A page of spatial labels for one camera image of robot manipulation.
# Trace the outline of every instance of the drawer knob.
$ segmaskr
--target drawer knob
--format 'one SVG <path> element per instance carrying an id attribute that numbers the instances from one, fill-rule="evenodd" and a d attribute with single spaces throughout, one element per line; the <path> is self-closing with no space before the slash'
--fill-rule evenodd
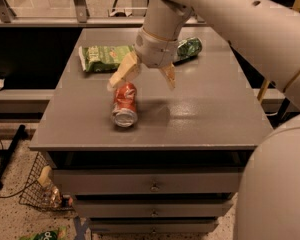
<path id="1" fill-rule="evenodd" d="M 151 214 L 151 217 L 152 218 L 158 218 L 159 214 L 156 211 L 153 211 L 152 214 Z"/>
<path id="2" fill-rule="evenodd" d="M 160 188 L 157 186 L 156 183 L 153 183 L 150 190 L 151 190 L 151 192 L 158 192 L 160 190 Z"/>

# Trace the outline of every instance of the green chip bag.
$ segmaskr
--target green chip bag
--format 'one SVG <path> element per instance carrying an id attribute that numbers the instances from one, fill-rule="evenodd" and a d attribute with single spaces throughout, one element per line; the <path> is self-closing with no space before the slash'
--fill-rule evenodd
<path id="1" fill-rule="evenodd" d="M 126 54 L 133 51 L 132 45 L 79 47 L 79 57 L 85 72 L 115 72 Z"/>
<path id="2" fill-rule="evenodd" d="M 59 227 L 56 230 L 49 230 L 38 234 L 22 236 L 19 240 L 66 240 L 66 227 Z"/>

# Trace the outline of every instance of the gray tabletop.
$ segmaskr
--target gray tabletop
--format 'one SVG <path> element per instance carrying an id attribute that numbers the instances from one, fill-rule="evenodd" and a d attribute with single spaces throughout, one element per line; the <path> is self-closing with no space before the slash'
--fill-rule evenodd
<path id="1" fill-rule="evenodd" d="M 111 74 L 82 71 L 78 47 L 133 44 L 136 28 L 84 29 L 30 143 L 32 150 L 253 150 L 272 131 L 229 45 L 210 27 L 184 27 L 203 50 L 176 66 L 171 91 L 158 69 L 142 69 L 138 122 L 111 121 Z"/>

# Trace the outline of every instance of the can lid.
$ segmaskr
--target can lid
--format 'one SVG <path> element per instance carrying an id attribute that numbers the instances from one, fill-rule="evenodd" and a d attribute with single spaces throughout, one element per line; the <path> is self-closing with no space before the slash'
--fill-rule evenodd
<path id="1" fill-rule="evenodd" d="M 114 123 L 120 127 L 129 127 L 137 121 L 137 114 L 131 110 L 124 109 L 113 117 Z"/>

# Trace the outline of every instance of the black metal stand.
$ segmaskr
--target black metal stand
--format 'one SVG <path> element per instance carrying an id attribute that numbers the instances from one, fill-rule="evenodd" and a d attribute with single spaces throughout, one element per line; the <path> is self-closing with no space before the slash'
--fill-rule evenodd
<path id="1" fill-rule="evenodd" d="M 19 140 L 21 138 L 23 138 L 24 136 L 26 136 L 26 132 L 25 132 L 25 126 L 24 125 L 20 125 L 16 134 L 14 135 L 12 142 L 9 146 L 9 148 L 7 150 L 0 150 L 0 189 L 2 189 L 3 184 L 1 182 L 1 177 L 7 167 L 7 165 L 9 164 L 10 158 L 15 150 L 15 148 L 17 147 L 17 144 L 19 142 Z"/>

